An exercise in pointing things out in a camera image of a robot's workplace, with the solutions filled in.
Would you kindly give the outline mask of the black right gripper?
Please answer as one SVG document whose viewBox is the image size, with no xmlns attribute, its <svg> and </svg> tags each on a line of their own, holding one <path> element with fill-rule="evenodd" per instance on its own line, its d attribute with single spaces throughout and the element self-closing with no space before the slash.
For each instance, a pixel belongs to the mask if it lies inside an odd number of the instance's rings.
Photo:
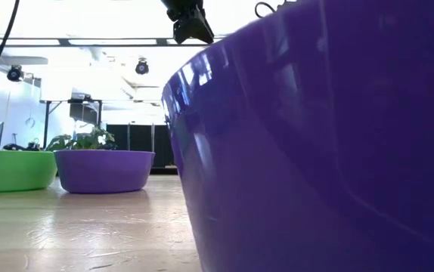
<svg viewBox="0 0 434 272">
<path fill-rule="evenodd" d="M 206 19 L 203 0 L 160 0 L 167 17 L 173 22 L 173 39 L 180 45 L 188 39 L 206 44 L 214 42 L 215 35 Z"/>
</svg>

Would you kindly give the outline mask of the purple plastic mini bowl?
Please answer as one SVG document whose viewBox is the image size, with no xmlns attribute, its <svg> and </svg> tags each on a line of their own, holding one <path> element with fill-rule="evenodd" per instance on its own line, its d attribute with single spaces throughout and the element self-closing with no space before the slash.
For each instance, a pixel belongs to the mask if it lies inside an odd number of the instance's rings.
<svg viewBox="0 0 434 272">
<path fill-rule="evenodd" d="M 142 189 L 155 153 L 128 150 L 54 152 L 60 185 L 69 193 L 126 193 Z"/>
</svg>

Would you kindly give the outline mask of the large purple bowl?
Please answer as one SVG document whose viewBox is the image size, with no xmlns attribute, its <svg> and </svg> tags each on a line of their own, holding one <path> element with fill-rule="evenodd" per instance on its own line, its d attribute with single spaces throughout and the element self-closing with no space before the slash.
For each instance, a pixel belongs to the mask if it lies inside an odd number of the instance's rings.
<svg viewBox="0 0 434 272">
<path fill-rule="evenodd" d="M 299 0 L 162 99 L 202 272 L 434 272 L 434 0 Z"/>
</svg>

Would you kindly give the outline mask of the green plastic mini bowl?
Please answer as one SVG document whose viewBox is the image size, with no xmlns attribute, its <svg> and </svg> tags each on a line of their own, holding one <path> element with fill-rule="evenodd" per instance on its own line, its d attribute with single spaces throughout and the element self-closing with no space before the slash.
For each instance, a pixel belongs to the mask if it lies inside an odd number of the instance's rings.
<svg viewBox="0 0 434 272">
<path fill-rule="evenodd" d="M 0 150 L 0 193 L 45 189 L 56 173 L 51 152 Z"/>
</svg>

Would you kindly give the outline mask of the black round ceiling lamp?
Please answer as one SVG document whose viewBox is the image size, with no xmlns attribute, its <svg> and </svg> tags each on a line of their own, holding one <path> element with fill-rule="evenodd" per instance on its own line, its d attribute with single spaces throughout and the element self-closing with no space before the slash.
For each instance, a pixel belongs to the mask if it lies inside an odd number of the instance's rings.
<svg viewBox="0 0 434 272">
<path fill-rule="evenodd" d="M 21 65 L 12 65 L 8 70 L 7 79 L 11 82 L 23 81 L 23 71 Z"/>
<path fill-rule="evenodd" d="M 144 58 L 141 58 L 138 60 L 138 63 L 135 67 L 135 72 L 138 75 L 145 75 L 147 73 L 149 73 L 149 66 L 147 64 L 147 60 Z"/>
</svg>

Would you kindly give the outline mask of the black partition panels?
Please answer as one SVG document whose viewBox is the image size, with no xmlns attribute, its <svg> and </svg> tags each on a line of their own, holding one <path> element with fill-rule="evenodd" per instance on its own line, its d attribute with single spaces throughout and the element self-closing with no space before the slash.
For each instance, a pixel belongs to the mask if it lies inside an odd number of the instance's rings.
<svg viewBox="0 0 434 272">
<path fill-rule="evenodd" d="M 154 168 L 174 165 L 174 155 L 165 125 L 107 125 L 118 150 L 154 152 Z"/>
</svg>

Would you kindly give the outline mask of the black-legged table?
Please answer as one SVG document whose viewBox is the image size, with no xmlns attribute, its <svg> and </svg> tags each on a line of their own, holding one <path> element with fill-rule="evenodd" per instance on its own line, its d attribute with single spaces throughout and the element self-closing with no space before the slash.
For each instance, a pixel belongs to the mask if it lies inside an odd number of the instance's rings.
<svg viewBox="0 0 434 272">
<path fill-rule="evenodd" d="M 40 100 L 39 102 L 45 105 L 45 121 L 42 145 L 44 148 L 48 146 L 49 116 L 61 104 L 70 105 L 70 117 L 76 121 L 90 122 L 99 128 L 101 127 L 103 101 L 101 99 L 92 98 L 90 94 L 78 94 L 68 100 Z"/>
</svg>

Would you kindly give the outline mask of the green potted plant white pot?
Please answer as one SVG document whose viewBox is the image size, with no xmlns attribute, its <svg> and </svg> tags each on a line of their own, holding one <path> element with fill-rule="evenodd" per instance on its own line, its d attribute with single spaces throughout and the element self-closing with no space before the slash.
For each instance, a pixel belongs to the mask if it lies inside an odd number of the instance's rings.
<svg viewBox="0 0 434 272">
<path fill-rule="evenodd" d="M 88 133 L 76 133 L 74 136 L 62 134 L 54 137 L 46 151 L 57 150 L 116 150 L 114 135 L 110 132 L 94 127 Z"/>
</svg>

